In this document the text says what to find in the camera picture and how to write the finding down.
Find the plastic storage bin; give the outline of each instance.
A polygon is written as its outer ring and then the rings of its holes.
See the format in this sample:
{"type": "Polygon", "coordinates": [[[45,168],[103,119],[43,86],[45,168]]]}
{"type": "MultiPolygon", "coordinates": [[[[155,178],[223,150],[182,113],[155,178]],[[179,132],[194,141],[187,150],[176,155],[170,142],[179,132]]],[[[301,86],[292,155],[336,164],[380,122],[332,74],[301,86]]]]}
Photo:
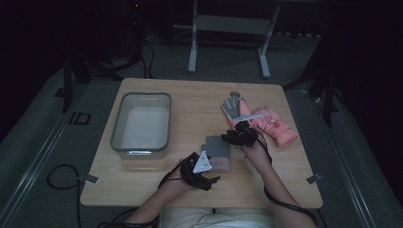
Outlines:
{"type": "Polygon", "coordinates": [[[131,92],[122,98],[110,144],[122,159],[162,159],[169,142],[171,96],[131,92]]]}

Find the small object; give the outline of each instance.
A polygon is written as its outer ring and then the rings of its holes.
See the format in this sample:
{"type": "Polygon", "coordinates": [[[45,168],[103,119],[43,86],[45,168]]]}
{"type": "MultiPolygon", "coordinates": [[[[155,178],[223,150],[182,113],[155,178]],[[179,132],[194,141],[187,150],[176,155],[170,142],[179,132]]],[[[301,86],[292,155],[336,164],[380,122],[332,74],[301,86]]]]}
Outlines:
{"type": "Polygon", "coordinates": [[[205,139],[206,144],[201,146],[209,158],[212,169],[210,172],[228,172],[231,162],[229,161],[230,147],[224,142],[221,136],[208,136],[205,139]]]}
{"type": "Polygon", "coordinates": [[[76,124],[76,125],[86,125],[89,123],[91,119],[91,114],[83,113],[83,112],[73,112],[73,115],[70,118],[68,124],[76,124]]]}
{"type": "Polygon", "coordinates": [[[239,98],[240,98],[240,93],[239,93],[238,91],[231,91],[231,92],[229,93],[229,95],[230,95],[231,97],[239,97],[239,98]]]}
{"type": "Polygon", "coordinates": [[[201,152],[198,161],[196,162],[195,167],[193,168],[193,173],[202,173],[211,170],[213,167],[210,164],[210,161],[205,154],[205,151],[201,152]]]}
{"type": "Polygon", "coordinates": [[[313,184],[316,181],[320,181],[322,177],[319,174],[314,174],[311,178],[307,179],[309,184],[313,184]]]}

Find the person's arm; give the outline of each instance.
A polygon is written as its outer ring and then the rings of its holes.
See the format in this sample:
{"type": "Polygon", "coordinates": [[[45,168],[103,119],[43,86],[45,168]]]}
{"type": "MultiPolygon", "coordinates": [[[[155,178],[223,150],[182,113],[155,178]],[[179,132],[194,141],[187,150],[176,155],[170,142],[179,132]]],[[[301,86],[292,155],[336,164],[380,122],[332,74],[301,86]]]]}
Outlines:
{"type": "MultiPolygon", "coordinates": [[[[267,192],[276,200],[300,207],[290,194],[270,163],[263,147],[257,142],[252,147],[241,148],[245,158],[257,169],[267,192]]],[[[281,228],[316,227],[311,218],[303,213],[272,203],[273,212],[281,228]]]]}
{"type": "Polygon", "coordinates": [[[181,179],[180,168],[176,169],[165,183],[149,197],[125,222],[148,223],[156,218],[170,201],[193,187],[181,179]]]}

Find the dark wall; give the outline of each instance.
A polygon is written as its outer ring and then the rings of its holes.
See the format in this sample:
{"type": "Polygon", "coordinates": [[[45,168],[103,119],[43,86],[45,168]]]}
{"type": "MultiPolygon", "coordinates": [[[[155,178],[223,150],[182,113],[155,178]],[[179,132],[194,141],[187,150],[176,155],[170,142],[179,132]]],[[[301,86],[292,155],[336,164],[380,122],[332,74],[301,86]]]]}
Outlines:
{"type": "Polygon", "coordinates": [[[367,1],[338,11],[312,59],[336,86],[403,205],[403,4],[367,1]]]}
{"type": "MultiPolygon", "coordinates": [[[[128,28],[131,19],[126,1],[1,0],[0,140],[63,66],[68,53],[79,50],[102,59],[104,48],[128,28]]],[[[124,47],[112,48],[123,53],[124,47]]]]}

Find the black cable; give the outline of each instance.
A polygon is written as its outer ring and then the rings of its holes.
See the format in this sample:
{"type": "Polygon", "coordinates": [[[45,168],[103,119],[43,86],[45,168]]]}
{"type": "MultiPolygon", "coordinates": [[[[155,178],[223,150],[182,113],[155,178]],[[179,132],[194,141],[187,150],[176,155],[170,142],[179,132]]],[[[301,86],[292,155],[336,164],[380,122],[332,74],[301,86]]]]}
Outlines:
{"type": "Polygon", "coordinates": [[[272,159],[272,157],[271,157],[270,154],[269,154],[269,147],[268,147],[268,145],[267,145],[267,141],[266,141],[266,139],[264,138],[263,134],[261,134],[259,131],[256,131],[256,132],[258,132],[258,134],[260,134],[261,137],[263,138],[264,144],[263,144],[263,142],[259,139],[259,137],[256,136],[254,133],[252,133],[249,129],[250,129],[250,128],[244,128],[244,130],[245,130],[246,132],[248,132],[250,136],[254,137],[255,140],[258,141],[258,143],[261,145],[261,147],[263,147],[264,151],[266,152],[267,157],[269,158],[270,163],[272,163],[272,162],[273,162],[273,159],[272,159]]]}
{"type": "Polygon", "coordinates": [[[266,195],[266,197],[270,201],[272,201],[273,203],[275,203],[275,204],[277,204],[279,206],[282,206],[282,207],[285,207],[287,209],[297,211],[297,212],[300,212],[300,213],[303,213],[303,214],[307,215],[314,222],[315,226],[317,226],[317,218],[310,211],[308,211],[308,210],[306,210],[306,209],[304,209],[302,207],[298,207],[298,206],[295,206],[295,205],[292,205],[292,204],[289,204],[289,203],[286,203],[286,202],[283,202],[283,201],[280,201],[280,200],[277,200],[277,199],[273,198],[272,195],[270,195],[270,193],[267,191],[266,186],[264,186],[264,194],[266,195]]]}
{"type": "Polygon", "coordinates": [[[56,167],[54,167],[52,170],[50,170],[50,172],[48,173],[48,175],[47,175],[47,183],[48,183],[48,185],[51,187],[51,188],[54,188],[54,189],[57,189],[57,190],[68,190],[68,189],[72,189],[72,188],[76,188],[76,190],[77,190],[77,197],[76,197],[76,213],[77,213],[77,223],[78,223],[78,227],[83,227],[82,226],[82,224],[81,224],[81,212],[80,212],[80,198],[79,198],[79,196],[80,196],[80,181],[79,181],[79,173],[78,173],[78,171],[77,171],[77,169],[74,167],[74,166],[72,166],[72,165],[70,165],[70,164],[60,164],[60,165],[57,165],[56,167]],[[62,167],[69,167],[69,168],[71,168],[73,171],[74,171],[74,173],[75,173],[75,176],[76,176],[76,184],[73,184],[73,185],[71,185],[71,186],[66,186],[66,187],[60,187],[60,186],[56,186],[56,185],[54,185],[52,182],[51,182],[51,180],[50,180],[50,177],[51,177],[51,175],[56,171],[56,170],[58,170],[59,168],[62,168],[62,167]]]}
{"type": "MultiPolygon", "coordinates": [[[[78,227],[82,228],[82,221],[81,221],[81,210],[80,210],[80,186],[81,186],[81,182],[80,182],[80,174],[78,172],[78,170],[70,164],[59,164],[56,167],[54,167],[52,170],[49,171],[48,175],[47,175],[47,183],[48,185],[53,188],[53,189],[57,189],[57,190],[68,190],[68,189],[72,189],[72,188],[76,188],[77,190],[77,196],[76,196],[76,213],[77,213],[77,223],[78,223],[78,227]],[[72,169],[74,171],[75,174],[75,178],[76,178],[76,183],[69,185],[69,186],[58,186],[55,185],[52,181],[51,181],[51,176],[53,175],[54,172],[56,172],[58,169],[63,168],[63,167],[68,167],[70,169],[72,169]]],[[[106,223],[111,224],[113,222],[115,222],[117,219],[119,219],[121,216],[123,216],[124,214],[128,213],[128,212],[133,212],[137,210],[137,208],[131,208],[128,210],[123,211],[121,214],[119,214],[118,216],[116,216],[110,223],[109,222],[101,222],[98,227],[101,227],[103,225],[105,225],[106,223]]]]}
{"type": "Polygon", "coordinates": [[[317,209],[317,213],[319,214],[320,219],[322,220],[324,227],[327,228],[328,226],[327,226],[327,224],[326,224],[325,217],[323,217],[323,215],[322,215],[322,213],[320,212],[319,209],[317,209]]]}
{"type": "Polygon", "coordinates": [[[160,184],[158,185],[158,188],[160,188],[166,181],[172,181],[173,179],[169,179],[169,177],[171,176],[171,174],[173,172],[175,172],[175,170],[177,170],[179,167],[181,167],[181,165],[183,164],[182,160],[181,162],[179,162],[169,173],[167,173],[163,179],[160,181],[160,184]]]}
{"type": "Polygon", "coordinates": [[[147,66],[145,65],[145,60],[144,60],[144,57],[143,57],[143,55],[142,55],[142,57],[140,57],[140,59],[142,60],[142,63],[143,63],[143,67],[144,67],[144,78],[146,79],[147,78],[147,66]]]}

